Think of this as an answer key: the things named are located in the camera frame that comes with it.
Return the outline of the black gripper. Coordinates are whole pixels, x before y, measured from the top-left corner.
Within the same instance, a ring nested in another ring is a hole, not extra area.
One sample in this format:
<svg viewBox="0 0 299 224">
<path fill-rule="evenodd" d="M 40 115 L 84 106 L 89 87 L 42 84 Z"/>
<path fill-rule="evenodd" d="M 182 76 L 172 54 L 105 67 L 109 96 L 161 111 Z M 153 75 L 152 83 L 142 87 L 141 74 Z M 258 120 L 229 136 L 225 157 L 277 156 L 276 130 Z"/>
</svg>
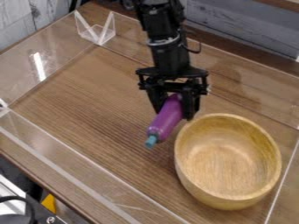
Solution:
<svg viewBox="0 0 299 224">
<path fill-rule="evenodd" d="M 153 65 L 138 68 L 138 88 L 146 92 L 154 113 L 158 113 L 168 97 L 166 92 L 181 92 L 182 118 L 190 120 L 200 109 L 200 97 L 208 93 L 208 72 L 190 64 L 189 53 L 200 51 L 188 48 L 184 38 L 146 41 Z"/>
</svg>

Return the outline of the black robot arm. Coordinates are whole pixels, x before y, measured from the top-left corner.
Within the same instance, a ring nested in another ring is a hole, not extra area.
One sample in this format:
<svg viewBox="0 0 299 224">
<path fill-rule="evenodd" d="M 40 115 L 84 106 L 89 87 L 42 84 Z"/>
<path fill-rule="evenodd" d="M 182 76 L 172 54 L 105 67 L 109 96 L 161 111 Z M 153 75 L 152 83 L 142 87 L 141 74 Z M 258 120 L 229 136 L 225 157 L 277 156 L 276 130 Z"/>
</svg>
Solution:
<svg viewBox="0 0 299 224">
<path fill-rule="evenodd" d="M 134 14 L 146 34 L 153 66 L 138 68 L 138 89 L 146 92 L 154 113 L 169 93 L 181 96 L 181 117 L 190 120 L 200 110 L 200 98 L 208 93 L 208 71 L 190 64 L 182 29 L 184 8 L 180 0 L 133 0 Z"/>
</svg>

